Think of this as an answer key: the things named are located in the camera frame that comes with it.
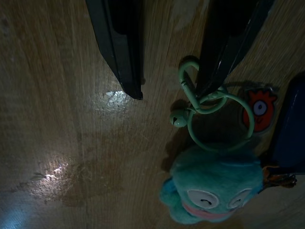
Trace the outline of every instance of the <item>wooden surface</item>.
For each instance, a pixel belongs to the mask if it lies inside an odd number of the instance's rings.
[[[221,224],[178,225],[158,200],[168,177],[163,161],[188,137],[168,116],[185,98],[180,60],[200,55],[207,1],[144,1],[142,101],[122,92],[100,55],[84,0],[0,1],[0,228],[304,226],[302,177],[291,190],[264,191]],[[288,82],[304,69],[305,2],[276,0],[226,83],[272,83],[279,110]]]

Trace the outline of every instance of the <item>plush toy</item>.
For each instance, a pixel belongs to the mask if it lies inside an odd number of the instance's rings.
[[[160,200],[182,224],[223,221],[263,185],[260,161],[244,148],[221,154],[194,146],[176,158],[170,173]]]

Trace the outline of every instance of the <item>red charm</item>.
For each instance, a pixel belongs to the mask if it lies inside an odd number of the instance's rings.
[[[274,101],[277,96],[272,94],[269,90],[248,91],[248,104],[254,114],[254,133],[259,133],[266,130],[274,117],[275,106]],[[249,116],[245,109],[243,109],[243,124],[249,127]]]

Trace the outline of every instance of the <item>cartoon eye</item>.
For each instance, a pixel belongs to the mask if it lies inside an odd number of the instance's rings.
[[[215,208],[219,204],[217,196],[213,193],[200,191],[200,190],[188,190],[187,192],[190,200],[201,208]]]
[[[259,100],[253,105],[253,111],[256,116],[262,116],[267,111],[267,104],[264,101]]]
[[[230,203],[228,204],[228,208],[237,208],[241,206],[244,202],[244,199],[250,194],[251,189],[245,189],[241,191],[237,196],[235,196]]]

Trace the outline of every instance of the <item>black object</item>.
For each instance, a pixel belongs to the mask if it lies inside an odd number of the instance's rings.
[[[305,73],[289,84],[274,135],[267,151],[268,160],[279,168],[270,169],[274,175],[305,174]]]
[[[245,57],[274,0],[212,0],[199,60],[196,94],[216,91]]]
[[[134,99],[141,92],[139,13],[132,0],[86,0],[100,52]]]

